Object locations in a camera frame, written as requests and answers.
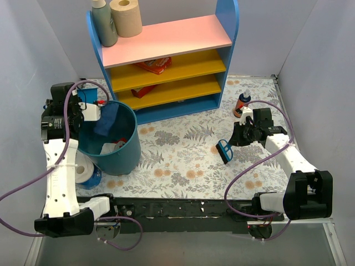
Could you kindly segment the blue plastic dustpan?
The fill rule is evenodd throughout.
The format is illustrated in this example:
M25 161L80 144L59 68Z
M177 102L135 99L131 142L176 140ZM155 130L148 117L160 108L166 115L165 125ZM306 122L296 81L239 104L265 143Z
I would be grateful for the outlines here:
M93 104L98 99L98 87L79 89L77 93L83 103Z

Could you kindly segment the blue hand brush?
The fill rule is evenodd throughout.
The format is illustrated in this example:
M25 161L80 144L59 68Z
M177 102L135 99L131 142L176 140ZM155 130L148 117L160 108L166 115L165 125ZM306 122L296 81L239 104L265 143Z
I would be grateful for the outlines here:
M233 151L225 139L221 139L217 142L216 149L224 164L227 164L233 159Z

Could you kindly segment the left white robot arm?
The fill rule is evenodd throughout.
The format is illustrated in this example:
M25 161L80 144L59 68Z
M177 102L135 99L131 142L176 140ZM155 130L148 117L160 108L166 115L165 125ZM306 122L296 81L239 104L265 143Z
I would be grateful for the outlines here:
M83 103L77 83L59 83L50 88L51 99L41 116L41 140L47 159L47 193L41 218L34 222L36 232L45 236L90 235L99 218L111 222L118 208L108 196L96 196L79 204L75 174L80 128L85 121L100 119L100 105Z

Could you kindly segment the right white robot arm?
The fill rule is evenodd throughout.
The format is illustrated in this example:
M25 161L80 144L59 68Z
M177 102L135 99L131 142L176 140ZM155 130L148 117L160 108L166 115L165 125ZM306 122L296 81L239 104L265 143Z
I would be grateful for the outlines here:
M240 121L234 123L231 146L260 143L275 159L288 178L284 192L258 192L252 199L251 213L257 220L271 212L284 213L291 220L328 218L332 214L333 178L310 164L291 144L282 126L273 123L269 108L243 107Z

